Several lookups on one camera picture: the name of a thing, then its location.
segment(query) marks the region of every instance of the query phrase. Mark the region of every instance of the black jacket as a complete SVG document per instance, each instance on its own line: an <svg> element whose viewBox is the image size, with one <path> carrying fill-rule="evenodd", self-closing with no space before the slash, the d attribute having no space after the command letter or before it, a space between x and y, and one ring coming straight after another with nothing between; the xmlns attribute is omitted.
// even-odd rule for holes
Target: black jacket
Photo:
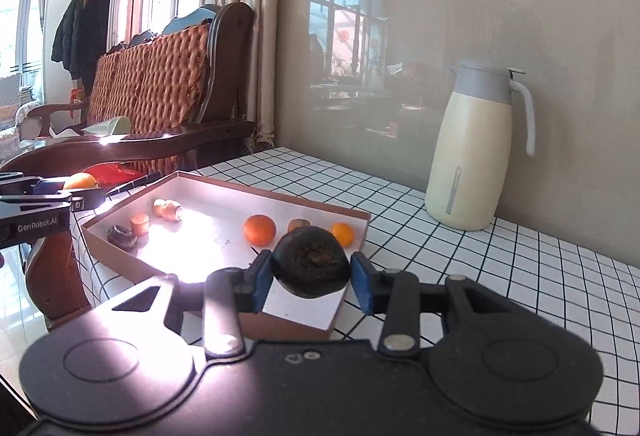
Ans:
<svg viewBox="0 0 640 436"><path fill-rule="evenodd" d="M51 60L62 62L71 79L82 78L84 91L91 95L95 67L107 47L110 0L72 0L56 31Z"/></svg>

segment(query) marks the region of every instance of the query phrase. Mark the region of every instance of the red plastic bag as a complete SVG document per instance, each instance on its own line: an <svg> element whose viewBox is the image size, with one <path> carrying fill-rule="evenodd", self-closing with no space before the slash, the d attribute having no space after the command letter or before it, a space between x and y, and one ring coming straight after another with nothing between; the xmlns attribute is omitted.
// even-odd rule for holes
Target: red plastic bag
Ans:
<svg viewBox="0 0 640 436"><path fill-rule="evenodd" d="M91 174L98 181L98 186L105 191L110 191L113 187L129 183L129 181L137 180L144 176L142 172L120 163L93 165L83 172Z"/></svg>

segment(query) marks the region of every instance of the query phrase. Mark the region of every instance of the white tiled table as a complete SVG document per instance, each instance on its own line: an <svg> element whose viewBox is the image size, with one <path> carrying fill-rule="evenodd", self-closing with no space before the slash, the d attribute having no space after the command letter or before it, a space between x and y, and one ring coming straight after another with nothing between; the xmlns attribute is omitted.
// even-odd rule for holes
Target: white tiled table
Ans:
<svg viewBox="0 0 640 436"><path fill-rule="evenodd" d="M405 269L430 283L463 274L576 333L600 353L605 369L589 420L604 434L638 433L640 269L501 219L483 231L447 228L424 210L420 191L286 148L197 172L368 210L372 221L363 252L379 268ZM132 283L89 255L79 225L94 215L76 214L71 232L85 293L97 305ZM377 345L382 319L364 317L356 304L349 289L333 337L370 339ZM190 316L186 322L183 336L197 343L198 321ZM437 315L422 315L421 335L422 346L442 338Z"/></svg>

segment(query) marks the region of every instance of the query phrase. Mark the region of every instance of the cardboard tray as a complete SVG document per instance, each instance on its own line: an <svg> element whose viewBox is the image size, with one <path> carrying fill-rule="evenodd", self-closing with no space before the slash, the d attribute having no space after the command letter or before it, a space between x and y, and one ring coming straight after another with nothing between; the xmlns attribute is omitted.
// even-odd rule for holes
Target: cardboard tray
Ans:
<svg viewBox="0 0 640 436"><path fill-rule="evenodd" d="M156 217L152 210L156 199L178 201L184 207L182 220L170 223ZM149 234L138 239L132 252L107 241L111 226L129 226L130 217L140 212L149 216ZM361 210L175 172L114 202L81 228L89 253L133 283L165 273L175 273L183 282L203 282L217 269L247 268L252 263L260 248L247 242L242 224L256 213L276 223L276 238L267 249L275 247L291 219L307 219L326 229L338 221L348 223L355 239L346 250L347 257L362 248L370 220L370 214ZM241 315L242 330L252 339L327 339L344 293L343 289L318 299L302 299L274 279L263 313Z"/></svg>

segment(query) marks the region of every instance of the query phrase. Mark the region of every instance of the orange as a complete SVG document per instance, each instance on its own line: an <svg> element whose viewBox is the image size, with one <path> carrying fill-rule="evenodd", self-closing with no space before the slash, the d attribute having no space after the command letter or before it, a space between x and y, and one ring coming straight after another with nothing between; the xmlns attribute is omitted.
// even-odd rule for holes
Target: orange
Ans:
<svg viewBox="0 0 640 436"><path fill-rule="evenodd" d="M351 226L346 223L334 223L331 227L331 233L340 243L340 246L346 248L353 242L355 232Z"/></svg>
<svg viewBox="0 0 640 436"><path fill-rule="evenodd" d="M266 215L252 215L242 225L247 241L255 246L267 246L276 237L276 224Z"/></svg>
<svg viewBox="0 0 640 436"><path fill-rule="evenodd" d="M64 190L68 189L94 189L98 186L98 181L86 172L78 172L65 181Z"/></svg>

